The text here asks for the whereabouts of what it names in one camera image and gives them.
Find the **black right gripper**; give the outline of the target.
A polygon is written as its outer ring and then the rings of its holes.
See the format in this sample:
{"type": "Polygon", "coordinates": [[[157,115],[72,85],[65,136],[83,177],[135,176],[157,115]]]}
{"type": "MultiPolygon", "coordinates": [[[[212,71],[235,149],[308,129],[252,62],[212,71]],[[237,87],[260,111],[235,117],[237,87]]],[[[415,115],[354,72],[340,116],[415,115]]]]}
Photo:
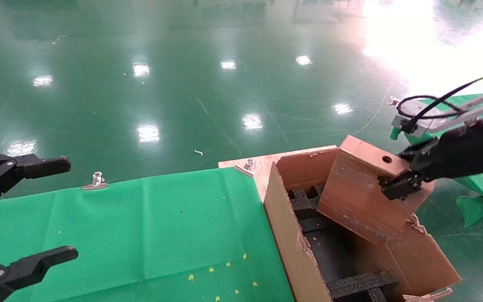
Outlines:
{"type": "Polygon", "coordinates": [[[439,137],[408,146],[399,153],[411,170],[397,176],[382,174],[379,185],[389,199],[406,199],[422,182],[483,173],[483,119],[472,126],[449,130],[439,137]]]}

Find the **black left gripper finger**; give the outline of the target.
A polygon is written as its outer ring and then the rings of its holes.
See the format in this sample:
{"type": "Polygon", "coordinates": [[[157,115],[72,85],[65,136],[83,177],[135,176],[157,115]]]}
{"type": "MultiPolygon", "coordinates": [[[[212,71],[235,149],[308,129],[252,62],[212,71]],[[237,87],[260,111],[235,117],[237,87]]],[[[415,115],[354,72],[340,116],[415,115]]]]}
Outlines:
{"type": "Polygon", "coordinates": [[[0,264],[0,302],[14,292],[42,282],[48,270],[78,258],[78,250],[61,246],[21,258],[8,266],[0,264]]]}
{"type": "Polygon", "coordinates": [[[37,179],[71,170],[65,156],[40,159],[35,154],[7,156],[0,154],[0,197],[23,179],[37,179]]]}

